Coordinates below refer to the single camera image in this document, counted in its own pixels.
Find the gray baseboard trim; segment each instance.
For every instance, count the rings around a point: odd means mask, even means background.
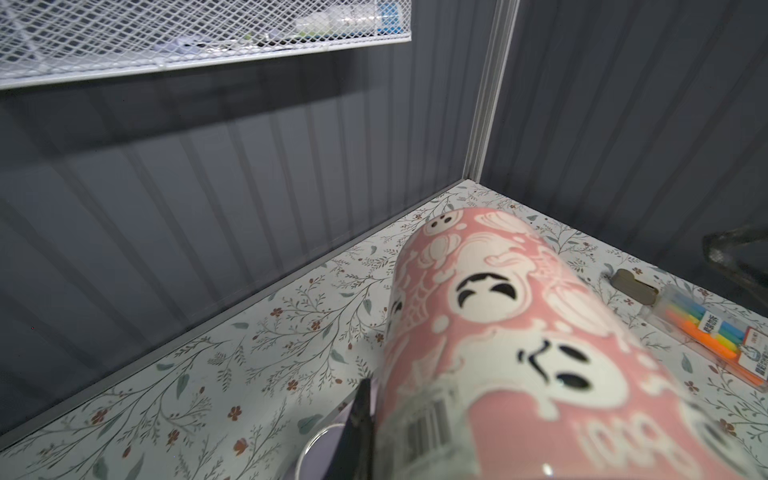
[[[175,349],[178,349],[179,347],[190,342],[191,340],[196,339],[198,336],[203,335],[205,332],[213,329],[216,326],[219,326],[221,323],[226,322],[227,320],[237,315],[238,313],[242,312],[249,306],[252,306],[253,304],[258,303],[262,299],[267,298],[269,295],[272,295],[277,290],[280,290],[281,288],[293,282],[294,280],[301,278],[311,270],[316,269],[318,266],[336,257],[337,255],[342,253],[344,250],[347,250],[348,248],[350,248],[352,245],[362,242],[363,240],[370,237],[374,233],[379,232],[384,227],[387,227],[390,224],[396,222],[397,220],[403,218],[405,215],[410,214],[417,208],[426,204],[433,198],[442,195],[443,193],[455,187],[456,185],[460,184],[461,182],[463,182],[463,179],[457,180],[456,182],[448,185],[447,187],[443,188],[442,190],[432,195],[431,197],[428,197],[423,201],[418,202],[413,207],[410,207],[409,209],[403,211],[400,215],[396,215],[390,218],[389,220],[383,223],[380,223],[379,225],[366,231],[365,233],[358,235],[357,237],[351,239],[349,242],[344,243],[341,247],[338,247],[326,253],[325,255],[318,258],[317,260],[314,260],[312,263],[302,266],[298,270],[295,270],[294,272],[284,276],[280,280],[277,280],[275,283],[273,283],[272,285],[269,285],[267,288],[261,290],[260,292],[255,293],[252,296],[249,296],[245,300],[239,302],[237,305],[234,305],[228,308],[227,310],[224,310],[222,313],[219,313],[212,319],[207,320],[201,323],[200,325],[194,327],[193,329],[182,333],[175,339],[172,339],[170,342],[157,347],[156,349],[152,350],[148,354],[142,356],[140,359],[135,360],[134,362],[119,369],[117,372],[110,374],[109,376],[99,380],[93,385],[86,387],[85,389],[82,389],[80,392],[52,406],[50,409],[44,411],[43,413],[37,415],[36,417],[29,419],[27,422],[24,422],[18,427],[6,432],[4,435],[0,436],[0,452],[2,450],[5,450],[9,446],[15,444],[19,440],[23,439],[27,435],[46,426],[48,423],[53,422],[60,416],[67,414],[73,409],[76,409],[83,403],[87,402],[88,400],[102,393],[104,390],[110,389],[111,387],[117,385],[118,383],[122,382],[128,377],[134,375],[139,370],[142,370],[152,365],[153,363],[156,363],[158,360],[172,353]]]
[[[493,25],[488,38],[488,50],[485,52],[480,91],[475,104],[475,116],[472,118],[472,130],[469,134],[469,146],[464,161],[464,178],[480,183],[485,153],[491,138],[493,118],[496,115],[498,95],[502,90],[502,80],[507,68],[509,45],[515,31],[521,0],[497,0],[493,15]]]

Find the metal mesh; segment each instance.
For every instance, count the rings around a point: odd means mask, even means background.
[[[408,41],[411,0],[0,0],[0,88]]]

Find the floral tablecloth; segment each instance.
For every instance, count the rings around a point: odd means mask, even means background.
[[[647,325],[607,275],[674,283],[768,331],[768,320],[470,180],[190,341],[0,454],[3,478],[278,476],[381,361],[392,270],[424,221],[461,207],[526,219],[768,475],[768,402]]]

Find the product label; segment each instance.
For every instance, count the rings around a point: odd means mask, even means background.
[[[699,330],[709,335],[713,333],[717,334],[720,331],[720,325],[723,324],[723,319],[707,311],[699,322]]]
[[[739,365],[761,379],[768,380],[768,336],[750,327],[746,331],[744,343],[739,348]]]
[[[409,398],[376,433],[375,480],[479,474],[466,408],[448,380],[438,380]]]

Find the striped wall panel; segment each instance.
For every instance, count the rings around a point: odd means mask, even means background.
[[[768,222],[766,24],[760,0],[524,0],[483,184],[768,314],[701,248]]]
[[[0,96],[0,432],[458,180],[495,2],[413,41]]]

